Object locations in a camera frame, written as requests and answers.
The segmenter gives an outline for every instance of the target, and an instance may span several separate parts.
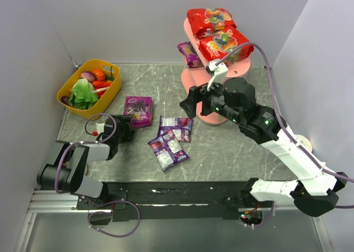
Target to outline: candy bag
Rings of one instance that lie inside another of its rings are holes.
[[[193,119],[160,116],[158,136],[172,130],[178,141],[190,142]]]
[[[248,41],[249,40],[243,36],[241,32],[228,26],[214,33],[212,36],[200,40],[199,48],[203,53],[203,56],[208,61],[211,61],[223,58],[231,52],[234,47]],[[227,58],[225,64],[230,66],[234,62],[241,61],[247,58],[253,50],[254,47],[252,45],[246,45],[241,50]]]
[[[186,57],[187,65],[189,68],[203,67],[203,63],[201,62],[191,42],[180,43],[177,45],[177,48],[178,51]]]
[[[139,128],[151,126],[153,119],[153,100],[151,97],[126,97],[124,115],[134,115],[131,120],[132,127]]]
[[[226,26],[236,25],[231,14],[223,8],[197,8],[187,11],[187,18],[193,35],[198,39],[209,37]]]
[[[189,156],[182,149],[172,130],[163,133],[161,136],[148,142],[148,144],[159,160],[162,171],[189,159]]]

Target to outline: white wall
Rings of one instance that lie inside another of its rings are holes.
[[[354,2],[309,0],[273,71],[285,119],[307,136],[315,154],[354,177]],[[354,204],[354,187],[339,192]],[[335,251],[353,251],[354,210],[325,216]]]
[[[13,251],[74,65],[37,0],[0,0],[0,22],[0,244]]]
[[[75,63],[179,63],[187,10],[228,9],[274,63],[308,0],[40,0]],[[253,64],[263,64],[258,54]]]

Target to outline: yellow plastic bin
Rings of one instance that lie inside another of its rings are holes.
[[[106,75],[111,75],[110,69],[112,67],[112,75],[114,77],[114,81],[111,86],[106,90],[106,92],[102,95],[102,97],[87,110],[80,110],[70,106],[63,104],[60,100],[63,96],[70,96],[70,89],[75,85],[75,83],[81,78],[80,75],[84,71],[93,71],[94,69],[101,69]],[[80,115],[84,118],[90,118],[92,115],[98,114],[100,112],[104,112],[114,97],[117,95],[119,90],[121,89],[122,82],[121,76],[119,74],[119,68],[116,65],[113,65],[109,62],[92,59],[84,63],[72,76],[71,78],[64,84],[64,86],[59,90],[56,95],[57,100],[63,104],[68,110],[71,112]]]

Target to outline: purple snack package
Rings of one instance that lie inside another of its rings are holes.
[[[202,68],[203,63],[197,55],[191,42],[184,42],[177,45],[178,51],[181,52],[187,59],[189,68]]]
[[[153,100],[151,97],[129,96],[126,97],[124,115],[134,115],[132,127],[151,126],[153,118]]]
[[[189,159],[172,130],[148,142],[162,167],[162,171]]]
[[[160,125],[158,136],[173,130],[178,141],[190,142],[190,135],[192,130],[193,119],[188,117],[177,118],[177,117],[163,117],[160,116]]]

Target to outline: pink shelf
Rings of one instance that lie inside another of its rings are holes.
[[[186,33],[186,35],[188,36],[188,39],[191,41],[195,51],[197,52],[199,58],[201,59],[202,63],[204,64],[204,66],[207,66],[209,64],[209,61],[205,59],[205,57],[203,56],[203,54],[201,53],[201,51],[199,51],[199,40],[197,39],[197,37],[193,36],[192,34],[192,29],[190,28],[190,24],[188,19],[186,18],[184,20],[184,32]],[[243,59],[240,62],[236,62],[234,64],[232,64],[231,66],[228,67],[228,73],[226,75],[227,78],[235,78],[237,76],[242,76],[244,75],[248,70],[249,67],[251,66],[251,60],[249,59],[249,57],[247,57],[246,59]]]
[[[191,41],[195,51],[197,52],[199,58],[201,59],[204,66],[209,64],[201,51],[199,51],[199,40],[193,36],[192,30],[190,28],[190,24],[188,19],[184,21],[184,31],[188,36],[188,39]],[[234,63],[228,67],[228,73],[226,75],[227,78],[235,78],[237,76],[244,75],[251,66],[251,61],[249,58],[246,58],[240,62]],[[210,80],[210,75],[207,73],[205,68],[187,68],[183,71],[181,75],[182,83],[186,92],[189,92],[189,88],[192,86],[200,86],[202,84],[208,83]],[[209,125],[219,125],[226,121],[226,119],[217,113],[213,112],[208,116],[201,116],[201,102],[197,104],[196,114],[199,119]]]

